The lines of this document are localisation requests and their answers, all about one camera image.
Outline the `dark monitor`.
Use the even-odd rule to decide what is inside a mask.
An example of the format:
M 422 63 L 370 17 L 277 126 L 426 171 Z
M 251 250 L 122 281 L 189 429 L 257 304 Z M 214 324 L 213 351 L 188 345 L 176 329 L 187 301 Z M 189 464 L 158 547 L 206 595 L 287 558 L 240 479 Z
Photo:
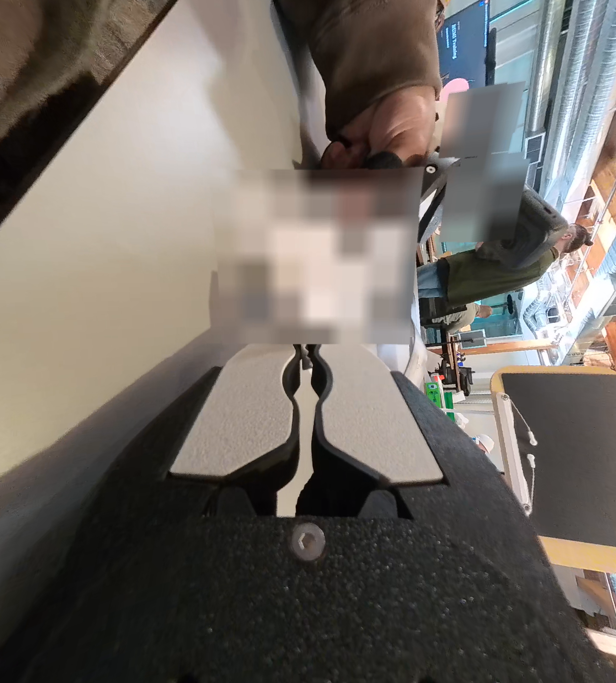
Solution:
M 470 89 L 487 84 L 490 2 L 473 1 L 447 18 L 438 34 L 441 82 L 467 81 Z

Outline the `green box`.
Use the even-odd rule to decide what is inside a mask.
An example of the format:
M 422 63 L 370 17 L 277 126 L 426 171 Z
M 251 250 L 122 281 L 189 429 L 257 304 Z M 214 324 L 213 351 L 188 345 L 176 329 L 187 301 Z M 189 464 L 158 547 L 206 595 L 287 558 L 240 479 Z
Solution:
M 435 372 L 429 376 L 429 381 L 424 383 L 424 393 L 434 405 L 443 411 L 453 411 L 453 393 L 445 391 L 443 385 L 444 375 Z

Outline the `person's left forearm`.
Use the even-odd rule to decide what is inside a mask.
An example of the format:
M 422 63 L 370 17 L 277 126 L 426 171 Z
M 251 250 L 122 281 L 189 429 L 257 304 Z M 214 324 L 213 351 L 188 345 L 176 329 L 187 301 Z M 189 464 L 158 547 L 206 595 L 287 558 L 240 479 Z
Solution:
M 330 141 L 398 90 L 441 93 L 438 29 L 446 1 L 278 1 L 320 73 Z

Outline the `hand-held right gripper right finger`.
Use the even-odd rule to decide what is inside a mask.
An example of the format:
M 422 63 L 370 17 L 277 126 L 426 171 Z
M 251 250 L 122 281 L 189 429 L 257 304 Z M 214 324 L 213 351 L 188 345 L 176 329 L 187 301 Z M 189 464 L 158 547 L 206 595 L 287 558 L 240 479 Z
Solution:
M 312 349 L 319 394 L 314 435 L 327 453 L 385 486 L 420 486 L 443 473 L 386 364 L 363 345 Z

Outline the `corrugated silver duct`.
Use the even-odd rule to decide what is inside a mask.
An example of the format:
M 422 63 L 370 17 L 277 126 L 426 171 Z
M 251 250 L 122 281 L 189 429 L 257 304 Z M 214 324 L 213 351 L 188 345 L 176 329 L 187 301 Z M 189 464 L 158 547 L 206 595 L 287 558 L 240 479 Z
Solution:
M 592 177 L 616 106 L 616 1 L 574 1 L 539 194 L 571 202 Z

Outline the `grey desk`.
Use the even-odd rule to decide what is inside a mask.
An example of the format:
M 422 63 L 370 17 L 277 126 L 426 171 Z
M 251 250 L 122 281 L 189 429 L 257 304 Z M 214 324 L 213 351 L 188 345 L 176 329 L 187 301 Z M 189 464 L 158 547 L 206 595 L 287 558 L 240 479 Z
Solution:
M 177 1 L 0 228 L 0 643 L 134 435 L 235 351 L 210 341 L 210 189 L 289 167 L 270 1 Z

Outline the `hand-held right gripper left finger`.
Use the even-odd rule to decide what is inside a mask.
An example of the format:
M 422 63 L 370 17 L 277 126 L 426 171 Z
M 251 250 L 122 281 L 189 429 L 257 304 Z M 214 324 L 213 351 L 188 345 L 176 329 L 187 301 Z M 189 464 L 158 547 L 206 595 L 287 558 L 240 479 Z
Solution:
M 300 412 L 300 355 L 291 344 L 249 344 L 223 366 L 170 474 L 233 479 L 291 462 Z

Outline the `person's left hand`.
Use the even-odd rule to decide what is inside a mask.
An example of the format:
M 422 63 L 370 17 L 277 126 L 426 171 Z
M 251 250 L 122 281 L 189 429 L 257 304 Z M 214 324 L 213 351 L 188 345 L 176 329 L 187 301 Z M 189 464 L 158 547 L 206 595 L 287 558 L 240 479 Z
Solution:
M 421 163 L 431 149 L 436 123 L 431 86 L 396 90 L 343 126 L 321 157 L 326 170 L 362 168 L 378 154 L 393 154 L 404 166 Z

